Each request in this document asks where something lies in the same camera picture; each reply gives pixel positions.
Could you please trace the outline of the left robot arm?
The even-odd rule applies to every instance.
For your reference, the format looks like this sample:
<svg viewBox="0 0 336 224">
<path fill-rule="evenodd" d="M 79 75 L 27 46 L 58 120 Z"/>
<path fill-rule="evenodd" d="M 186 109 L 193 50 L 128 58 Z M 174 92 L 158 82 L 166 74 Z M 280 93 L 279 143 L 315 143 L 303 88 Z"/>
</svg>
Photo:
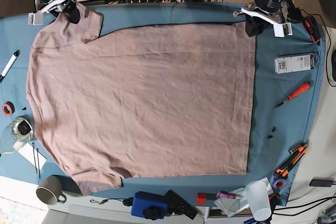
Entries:
<svg viewBox="0 0 336 224">
<path fill-rule="evenodd" d="M 244 14 L 245 31 L 249 37 L 261 34 L 267 26 L 272 26 L 275 37 L 292 35 L 292 22 L 299 21 L 292 0 L 252 0 L 243 5 L 233 15 Z"/>
</svg>

